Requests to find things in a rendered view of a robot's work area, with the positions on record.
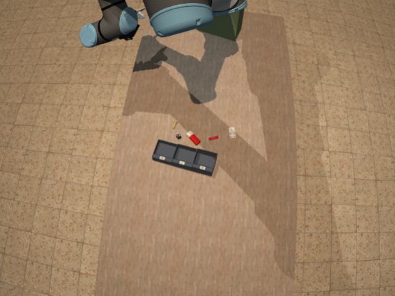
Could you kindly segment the dark grey rack of bins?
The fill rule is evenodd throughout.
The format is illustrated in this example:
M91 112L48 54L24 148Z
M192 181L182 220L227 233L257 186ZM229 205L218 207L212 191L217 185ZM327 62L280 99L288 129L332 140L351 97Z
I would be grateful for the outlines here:
M217 154L159 139L154 149L152 160L212 176Z

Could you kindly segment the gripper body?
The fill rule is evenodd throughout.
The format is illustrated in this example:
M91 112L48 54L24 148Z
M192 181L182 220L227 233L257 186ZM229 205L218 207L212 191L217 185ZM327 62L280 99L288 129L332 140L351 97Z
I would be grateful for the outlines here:
M126 41L133 39L134 35L136 34L137 30L139 28L139 24L137 25L136 29L132 32L129 32L127 35L119 36L118 39L124 39ZM130 38L130 39L128 39Z

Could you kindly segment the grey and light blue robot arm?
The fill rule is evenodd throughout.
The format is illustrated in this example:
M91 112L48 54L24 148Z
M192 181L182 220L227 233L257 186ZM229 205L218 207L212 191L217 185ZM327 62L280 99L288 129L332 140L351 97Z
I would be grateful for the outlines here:
M88 23L81 28L80 41L84 47L95 47L115 41L119 36L134 31L138 25L135 10L128 7L125 0L98 0L98 2L103 16L97 22ZM247 7L246 0L143 0L143 2L149 22L159 37L204 27L211 24L214 17L231 14Z

